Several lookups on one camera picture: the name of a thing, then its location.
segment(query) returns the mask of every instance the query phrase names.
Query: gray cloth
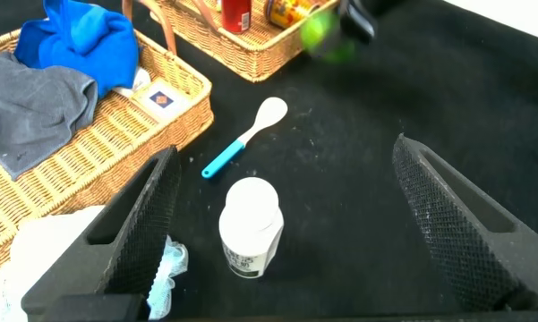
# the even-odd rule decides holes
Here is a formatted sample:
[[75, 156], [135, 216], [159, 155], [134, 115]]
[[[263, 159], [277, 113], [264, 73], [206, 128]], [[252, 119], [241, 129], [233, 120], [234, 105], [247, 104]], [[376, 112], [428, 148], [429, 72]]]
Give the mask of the gray cloth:
[[16, 180], [90, 125], [97, 101], [98, 85], [86, 74], [31, 69], [0, 54], [0, 164]]

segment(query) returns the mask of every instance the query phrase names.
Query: spoon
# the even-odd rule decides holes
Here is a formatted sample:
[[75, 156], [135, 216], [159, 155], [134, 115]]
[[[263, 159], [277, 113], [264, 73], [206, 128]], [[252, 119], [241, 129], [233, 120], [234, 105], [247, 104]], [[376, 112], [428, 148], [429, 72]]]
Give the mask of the spoon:
[[201, 175], [203, 178], [209, 179], [215, 175], [227, 162], [231, 160], [237, 153], [244, 149], [247, 142], [260, 130], [268, 128], [280, 121], [286, 115], [288, 107], [284, 100], [278, 97], [269, 97], [259, 107], [257, 117], [254, 120], [249, 131], [246, 131], [235, 142], [231, 143], [225, 151], [223, 151], [213, 162], [211, 162]]

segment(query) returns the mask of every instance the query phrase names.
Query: woven basket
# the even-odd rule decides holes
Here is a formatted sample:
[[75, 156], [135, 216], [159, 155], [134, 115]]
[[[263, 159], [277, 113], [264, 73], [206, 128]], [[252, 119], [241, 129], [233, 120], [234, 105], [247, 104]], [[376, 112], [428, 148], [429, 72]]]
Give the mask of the woven basket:
[[[200, 50], [220, 61], [248, 81], [264, 81], [293, 59], [303, 46], [300, 40], [302, 21], [282, 30], [265, 18], [265, 0], [252, 0], [251, 28], [235, 35], [219, 28], [221, 14], [216, 0], [156, 0], [175, 32]], [[320, 9], [330, 10], [337, 0], [317, 0]]]
[[[146, 160], [175, 144], [183, 148], [213, 122], [210, 82], [174, 55], [171, 25], [157, 4], [141, 0], [164, 23], [170, 51], [136, 32], [141, 66], [190, 98], [192, 108], [170, 123], [157, 123], [129, 99], [110, 92], [98, 103], [94, 123], [65, 147], [13, 182], [0, 166], [0, 266], [22, 220], [72, 213], [105, 204]], [[124, 0], [131, 19], [132, 0]], [[0, 37], [0, 52], [16, 47], [20, 31]]]

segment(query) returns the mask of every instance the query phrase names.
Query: blue spoon handle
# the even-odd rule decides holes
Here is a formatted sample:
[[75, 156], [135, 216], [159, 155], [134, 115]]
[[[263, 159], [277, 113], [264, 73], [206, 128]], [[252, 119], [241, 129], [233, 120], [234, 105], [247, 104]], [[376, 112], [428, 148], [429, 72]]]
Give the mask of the blue spoon handle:
[[235, 142], [226, 147], [225, 151], [218, 155], [213, 162], [209, 163], [209, 165], [203, 169], [201, 172], [203, 178], [211, 178], [242, 149], [244, 149], [244, 144], [240, 140], [235, 140]]

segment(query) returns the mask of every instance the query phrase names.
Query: black tabletop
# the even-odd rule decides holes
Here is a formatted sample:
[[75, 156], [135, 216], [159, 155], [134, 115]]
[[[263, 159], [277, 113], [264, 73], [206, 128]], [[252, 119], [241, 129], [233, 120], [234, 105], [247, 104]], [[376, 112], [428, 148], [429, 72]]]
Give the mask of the black tabletop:
[[[458, 311], [396, 181], [391, 151], [400, 132], [538, 232], [538, 38], [440, 0], [386, 3], [372, 7], [378, 38], [357, 61], [300, 55], [259, 84], [177, 39], [179, 55], [213, 83], [216, 121], [181, 153], [171, 234], [190, 262], [175, 279], [172, 317]], [[0, 35], [43, 16], [39, 0], [0, 0]], [[138, 5], [134, 24], [165, 44]], [[271, 96], [288, 103], [285, 119], [202, 179]], [[218, 235], [226, 192], [247, 176], [273, 184], [285, 218], [278, 253], [258, 280], [228, 269]]]

